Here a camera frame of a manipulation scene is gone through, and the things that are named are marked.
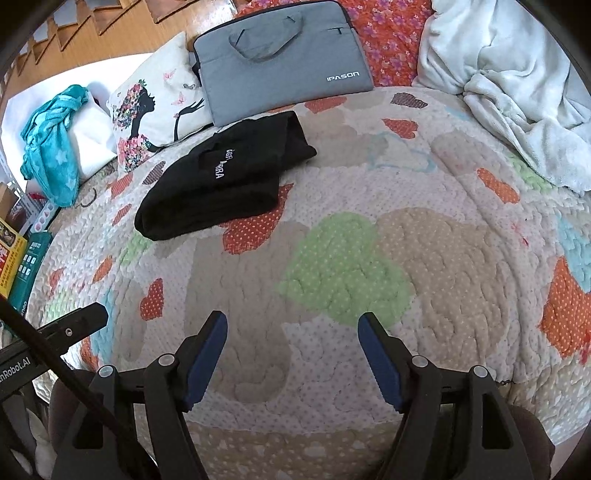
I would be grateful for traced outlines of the white fleece blanket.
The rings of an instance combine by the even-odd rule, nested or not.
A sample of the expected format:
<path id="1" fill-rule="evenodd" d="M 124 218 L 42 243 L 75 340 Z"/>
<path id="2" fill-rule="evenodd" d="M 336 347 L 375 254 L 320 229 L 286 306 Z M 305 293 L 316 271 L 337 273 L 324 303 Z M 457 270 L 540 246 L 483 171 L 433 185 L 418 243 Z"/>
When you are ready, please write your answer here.
<path id="1" fill-rule="evenodd" d="M 435 1 L 417 83 L 460 95 L 541 177 L 590 189 L 590 94 L 547 29 L 515 1 Z"/>

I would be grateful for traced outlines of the heart patterned quilt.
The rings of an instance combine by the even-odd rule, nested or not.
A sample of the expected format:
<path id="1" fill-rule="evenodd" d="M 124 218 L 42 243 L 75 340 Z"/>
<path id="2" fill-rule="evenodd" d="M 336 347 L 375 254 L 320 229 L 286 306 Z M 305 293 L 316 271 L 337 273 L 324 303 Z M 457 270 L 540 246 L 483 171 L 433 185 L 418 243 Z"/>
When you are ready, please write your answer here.
<path id="1" fill-rule="evenodd" d="M 486 366 L 555 443 L 590 419 L 590 200 L 538 176 L 458 97 L 419 88 L 301 103 L 315 157 L 269 213 L 166 241 L 135 230 L 197 139 L 104 168 L 61 212 L 29 299 L 46 324 L 93 302 L 107 326 L 67 362 L 140 368 L 211 311 L 228 341 L 187 417 L 213 479 L 358 479 L 401 418 L 356 337 L 373 312 L 438 366 Z"/>

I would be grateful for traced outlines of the green book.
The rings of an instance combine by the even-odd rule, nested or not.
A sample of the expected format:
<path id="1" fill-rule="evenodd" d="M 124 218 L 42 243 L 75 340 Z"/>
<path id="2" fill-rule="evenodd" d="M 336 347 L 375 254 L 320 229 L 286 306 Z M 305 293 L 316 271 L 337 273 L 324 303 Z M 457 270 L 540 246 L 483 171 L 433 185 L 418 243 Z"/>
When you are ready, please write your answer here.
<path id="1" fill-rule="evenodd" d="M 20 314 L 25 315 L 31 291 L 41 263 L 52 241 L 48 231 L 32 233 L 25 255 L 18 267 L 8 302 Z"/>

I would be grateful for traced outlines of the yellow red book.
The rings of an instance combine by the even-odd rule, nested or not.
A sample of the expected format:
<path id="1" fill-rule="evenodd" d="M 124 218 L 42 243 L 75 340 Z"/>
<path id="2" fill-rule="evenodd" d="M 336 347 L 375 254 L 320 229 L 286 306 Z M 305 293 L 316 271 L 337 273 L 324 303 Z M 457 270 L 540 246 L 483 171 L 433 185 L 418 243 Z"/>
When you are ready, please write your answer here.
<path id="1" fill-rule="evenodd" d="M 27 249 L 27 240 L 0 220 L 0 294 L 7 299 L 18 267 Z"/>

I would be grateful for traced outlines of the grey laptop bag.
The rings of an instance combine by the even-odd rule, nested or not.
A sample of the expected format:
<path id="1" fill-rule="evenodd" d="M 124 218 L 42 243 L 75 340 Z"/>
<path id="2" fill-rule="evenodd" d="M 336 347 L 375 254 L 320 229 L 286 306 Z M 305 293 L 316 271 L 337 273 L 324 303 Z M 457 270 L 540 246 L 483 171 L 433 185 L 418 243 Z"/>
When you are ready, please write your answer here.
<path id="1" fill-rule="evenodd" d="M 337 1 L 260 10 L 205 32 L 193 49 L 217 127 L 281 106 L 374 88 L 362 43 Z"/>

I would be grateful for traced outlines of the white girl print pillow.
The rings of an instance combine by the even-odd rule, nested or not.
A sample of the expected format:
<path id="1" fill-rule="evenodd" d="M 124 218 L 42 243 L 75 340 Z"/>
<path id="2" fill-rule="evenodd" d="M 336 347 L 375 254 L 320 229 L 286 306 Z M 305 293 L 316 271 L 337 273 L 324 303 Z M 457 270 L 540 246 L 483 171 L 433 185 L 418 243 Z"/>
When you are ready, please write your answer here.
<path id="1" fill-rule="evenodd" d="M 211 110 L 192 70 L 186 35 L 178 33 L 149 56 L 108 101 L 118 174 L 212 125 Z"/>

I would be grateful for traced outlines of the red floral pillow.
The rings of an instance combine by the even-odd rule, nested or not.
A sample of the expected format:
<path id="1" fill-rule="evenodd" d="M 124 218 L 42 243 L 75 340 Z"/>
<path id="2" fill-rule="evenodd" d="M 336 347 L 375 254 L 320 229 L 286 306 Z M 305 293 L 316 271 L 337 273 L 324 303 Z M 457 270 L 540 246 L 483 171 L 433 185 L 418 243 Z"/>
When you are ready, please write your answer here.
<path id="1" fill-rule="evenodd" d="M 430 0 L 339 0 L 358 33 L 377 86 L 410 86 Z"/>

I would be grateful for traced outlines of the teal star cloth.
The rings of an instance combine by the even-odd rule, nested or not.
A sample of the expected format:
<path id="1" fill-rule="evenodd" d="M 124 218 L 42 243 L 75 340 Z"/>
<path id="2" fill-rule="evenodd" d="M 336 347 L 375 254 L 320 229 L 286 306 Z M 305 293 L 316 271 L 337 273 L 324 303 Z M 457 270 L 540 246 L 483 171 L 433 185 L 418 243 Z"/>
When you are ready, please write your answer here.
<path id="1" fill-rule="evenodd" d="M 37 108 L 20 133 L 25 144 L 22 176 L 35 180 L 45 197 L 60 208 L 71 207 L 78 195 L 80 177 L 68 133 L 74 115 L 88 100 L 85 87 L 70 85 Z"/>

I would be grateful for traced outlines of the black pants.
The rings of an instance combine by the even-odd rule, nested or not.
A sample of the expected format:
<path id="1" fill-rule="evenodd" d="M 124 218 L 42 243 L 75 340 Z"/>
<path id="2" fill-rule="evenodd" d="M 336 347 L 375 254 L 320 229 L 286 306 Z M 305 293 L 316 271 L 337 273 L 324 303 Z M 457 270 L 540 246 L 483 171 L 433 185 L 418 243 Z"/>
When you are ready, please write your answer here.
<path id="1" fill-rule="evenodd" d="M 242 120 L 170 165 L 141 201 L 134 227 L 168 240 L 264 214 L 279 203 L 281 174 L 315 155 L 294 111 Z"/>

